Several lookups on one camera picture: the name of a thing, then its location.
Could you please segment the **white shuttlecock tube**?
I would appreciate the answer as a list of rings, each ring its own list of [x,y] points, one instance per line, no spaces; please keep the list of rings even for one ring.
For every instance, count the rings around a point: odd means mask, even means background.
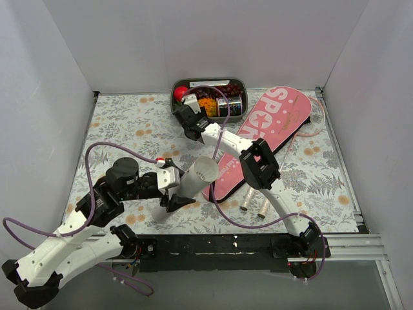
[[[179,174],[179,185],[161,192],[169,196],[177,194],[180,197],[194,199],[205,187],[217,180],[219,167],[213,159],[201,156],[190,166],[187,172],[182,172],[179,169]],[[152,209],[151,214],[157,223],[162,223],[175,212],[165,212],[165,208],[160,206],[159,199],[159,205]]]

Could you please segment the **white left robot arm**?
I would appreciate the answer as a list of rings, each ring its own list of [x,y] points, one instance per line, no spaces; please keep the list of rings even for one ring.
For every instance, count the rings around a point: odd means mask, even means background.
[[[41,245],[18,259],[2,265],[5,276],[15,284],[17,299],[31,309],[51,301],[73,277],[107,258],[131,258],[142,253],[142,243],[128,225],[112,226],[102,239],[85,244],[125,210],[124,202],[159,199],[161,211],[174,212],[193,203],[196,190],[189,173],[171,159],[160,159],[156,171],[139,175],[132,158],[118,159],[83,197],[66,221]]]

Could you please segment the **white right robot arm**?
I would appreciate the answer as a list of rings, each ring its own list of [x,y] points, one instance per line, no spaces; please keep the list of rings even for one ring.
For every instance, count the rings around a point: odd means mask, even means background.
[[[224,124],[212,121],[204,110],[196,113],[188,105],[181,105],[173,115],[187,138],[214,146],[216,151],[222,150],[237,159],[246,183],[263,194],[279,215],[278,219],[258,226],[236,223],[222,213],[224,219],[242,229],[263,229],[283,222],[293,251],[298,256],[308,256],[316,248],[316,242],[321,241],[319,256],[327,257],[327,245],[321,229],[315,219],[300,212],[287,196],[279,164],[266,140],[242,138],[227,131]]]

